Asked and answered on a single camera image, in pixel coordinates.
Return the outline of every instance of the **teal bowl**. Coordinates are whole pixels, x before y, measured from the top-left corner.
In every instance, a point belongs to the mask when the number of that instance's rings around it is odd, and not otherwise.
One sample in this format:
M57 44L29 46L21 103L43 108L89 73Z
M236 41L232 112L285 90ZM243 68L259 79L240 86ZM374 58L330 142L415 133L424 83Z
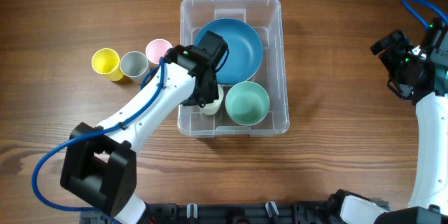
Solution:
M225 110L230 118L244 126L261 122L269 111L266 90L257 83L244 81L230 88L225 97Z

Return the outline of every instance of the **blue bowl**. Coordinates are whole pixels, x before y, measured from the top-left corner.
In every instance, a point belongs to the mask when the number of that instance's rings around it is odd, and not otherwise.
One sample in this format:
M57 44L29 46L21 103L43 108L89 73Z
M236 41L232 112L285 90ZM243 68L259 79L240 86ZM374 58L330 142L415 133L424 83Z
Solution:
M263 60L263 46L257 32L245 22L222 18L206 24L195 38L195 46L207 31L222 36L229 45L229 57L216 74L221 85L235 85L250 79L260 68Z

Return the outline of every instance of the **white robot arm segment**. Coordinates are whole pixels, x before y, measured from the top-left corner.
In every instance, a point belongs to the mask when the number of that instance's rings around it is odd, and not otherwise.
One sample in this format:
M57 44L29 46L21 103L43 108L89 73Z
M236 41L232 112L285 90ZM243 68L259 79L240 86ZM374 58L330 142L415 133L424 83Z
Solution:
M187 69L175 63L165 64L164 67L164 87L153 104L136 120L127 125L126 130L118 130L107 134L108 137L118 143L123 141L130 142L132 145L131 149L137 154L159 124L182 101L189 98L195 88L195 77L188 75ZM160 72L161 69L158 70L145 88L119 112L103 120L98 126L104 128L112 127L135 114L157 90L160 82ZM134 224L139 221L145 209L145 203L134 193L121 212L115 216L115 219L123 224Z
M448 214L448 95L434 92L416 104L419 121L419 156L414 191L408 207L440 207Z

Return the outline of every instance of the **transparent storage container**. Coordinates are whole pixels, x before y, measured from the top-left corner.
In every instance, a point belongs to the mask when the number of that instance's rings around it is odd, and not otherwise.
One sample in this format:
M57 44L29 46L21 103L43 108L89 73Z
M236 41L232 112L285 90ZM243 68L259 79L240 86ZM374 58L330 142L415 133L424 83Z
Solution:
M179 131L194 137L214 137L220 134L266 137L285 133L289 128L289 112L279 0L183 0L181 44L193 44L199 30L219 18L235 18L246 22L260 36L263 60L259 70L249 81L266 89L270 99L269 113L257 125L241 126L227 114L225 97L215 115L204 115L197 106L179 106ZM230 88L224 87L225 95Z

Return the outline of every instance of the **wooden table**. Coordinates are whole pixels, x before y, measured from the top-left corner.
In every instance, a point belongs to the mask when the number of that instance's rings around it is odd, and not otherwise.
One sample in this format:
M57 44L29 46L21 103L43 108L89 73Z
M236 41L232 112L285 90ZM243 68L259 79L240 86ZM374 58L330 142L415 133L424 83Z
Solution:
M429 0L448 11L446 0ZM40 203L37 161L81 121L95 125L139 90L90 66L93 53L144 52L152 39L179 42L182 0L0 0L0 223L77 223ZM176 111L138 158L138 195L187 204L326 200L339 188L406 206L417 165L415 108L386 87L369 47L421 25L399 0L280 0L290 129L267 137L196 139ZM416 8L429 20L433 15ZM43 167L43 194L83 203L59 186L64 153Z

